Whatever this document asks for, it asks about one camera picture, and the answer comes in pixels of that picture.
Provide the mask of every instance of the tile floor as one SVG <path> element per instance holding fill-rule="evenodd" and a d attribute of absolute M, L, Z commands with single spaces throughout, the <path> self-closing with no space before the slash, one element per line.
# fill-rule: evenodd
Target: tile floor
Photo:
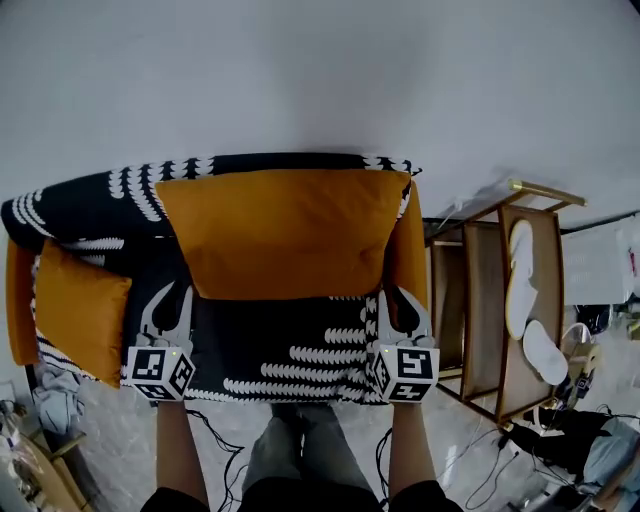
<path fill-rule="evenodd" d="M 604 363 L 580 408 L 594 410 L 601 403 L 608 403 L 614 412 L 636 414 L 640 409 L 640 390 L 634 388 L 633 383 L 638 381 L 640 344 L 626 341 L 619 330 L 607 332 L 598 339 L 602 344 Z M 115 392 L 94 382 L 83 384 L 81 396 L 86 404 L 81 428 L 88 434 L 81 451 L 100 489 L 92 501 L 94 508 L 114 512 L 139 510 L 154 491 L 155 409 L 131 389 Z M 270 416 L 266 405 L 193 401 L 189 406 L 202 411 L 225 440 L 247 447 L 234 462 L 234 471 L 248 460 L 253 441 Z M 390 407 L 339 404 L 335 409 L 361 468 L 380 495 L 374 450 L 391 424 Z M 498 434 L 487 435 L 445 471 L 448 461 L 459 454 L 472 437 L 477 439 L 494 427 L 437 390 L 430 393 L 423 411 L 436 471 L 443 473 L 440 482 L 447 495 L 464 507 L 495 461 Z M 192 419 L 191 424 L 211 506 L 217 510 L 223 496 L 222 472 L 227 454 L 215 445 L 199 420 Z M 504 450 L 498 467 L 510 457 L 511 452 Z M 383 467 L 387 464 L 388 451 Z M 489 495 L 492 481 L 471 501 L 471 507 Z M 510 470 L 500 476 L 495 495 L 478 510 L 498 511 L 509 501 L 519 504 L 537 494 L 545 484 L 544 478 L 533 472 L 531 457 L 521 454 L 510 465 Z M 234 491 L 239 496 L 239 483 Z"/>

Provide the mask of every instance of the white slipper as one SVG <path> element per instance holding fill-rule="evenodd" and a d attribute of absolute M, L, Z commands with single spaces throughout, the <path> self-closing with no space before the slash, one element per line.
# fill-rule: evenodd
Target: white slipper
<path fill-rule="evenodd" d="M 511 228 L 509 256 L 512 270 L 517 262 L 526 269 L 527 278 L 533 275 L 533 228 L 528 220 L 521 219 Z"/>
<path fill-rule="evenodd" d="M 529 278 L 533 275 L 533 229 L 526 220 L 519 220 L 509 237 L 511 276 L 505 300 L 505 322 L 509 336 L 519 340 L 524 335 L 529 314 L 538 296 Z"/>
<path fill-rule="evenodd" d="M 569 364 L 564 354 L 551 341 L 544 326 L 537 320 L 527 324 L 522 343 L 524 355 L 545 382 L 557 386 L 567 376 Z"/>

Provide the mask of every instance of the leg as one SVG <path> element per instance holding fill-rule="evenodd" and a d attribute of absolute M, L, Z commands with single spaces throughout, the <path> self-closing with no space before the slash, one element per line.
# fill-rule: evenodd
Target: leg
<path fill-rule="evenodd" d="M 371 491 L 333 409 L 328 405 L 300 405 L 299 411 L 304 422 L 305 475 Z"/>
<path fill-rule="evenodd" d="M 296 459 L 300 453 L 299 435 L 282 418 L 273 417 L 253 445 L 242 492 L 268 477 L 300 478 Z"/>

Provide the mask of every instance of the wooden rack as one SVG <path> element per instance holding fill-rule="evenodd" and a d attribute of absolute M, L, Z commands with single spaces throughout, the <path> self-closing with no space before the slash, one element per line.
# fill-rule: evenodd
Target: wooden rack
<path fill-rule="evenodd" d="M 556 212 L 587 204 L 582 197 L 533 183 L 509 180 L 508 185 L 513 193 L 506 199 L 425 243 L 429 311 L 440 348 L 438 387 L 496 424 L 546 403 L 554 391 L 526 360 L 522 342 L 512 339 L 506 329 L 511 228 L 520 219 L 531 223 L 534 270 L 530 281 L 538 296 L 530 318 L 539 320 L 560 346 L 564 290 Z M 514 204 L 530 195 L 558 203 L 545 210 Z M 495 213 L 497 222 L 482 221 Z M 478 403 L 485 397 L 493 398 L 489 407 Z"/>

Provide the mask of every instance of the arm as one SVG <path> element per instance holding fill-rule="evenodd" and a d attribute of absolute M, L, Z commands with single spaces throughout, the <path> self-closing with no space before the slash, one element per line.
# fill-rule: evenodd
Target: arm
<path fill-rule="evenodd" d="M 184 403 L 160 402 L 157 443 L 158 488 L 180 491 L 208 506 L 207 489 Z"/>
<path fill-rule="evenodd" d="M 421 405 L 394 404 L 389 462 L 391 498 L 413 484 L 435 479 Z"/>
<path fill-rule="evenodd" d="M 622 493 L 619 489 L 620 484 L 622 484 L 623 480 L 627 478 L 633 469 L 633 465 L 638 461 L 638 459 L 640 459 L 640 443 L 636 445 L 636 450 L 633 457 L 631 457 L 631 460 L 616 471 L 606 485 L 600 489 L 600 492 L 594 496 L 593 504 L 596 507 L 607 511 L 616 508 L 616 505 L 622 497 Z"/>

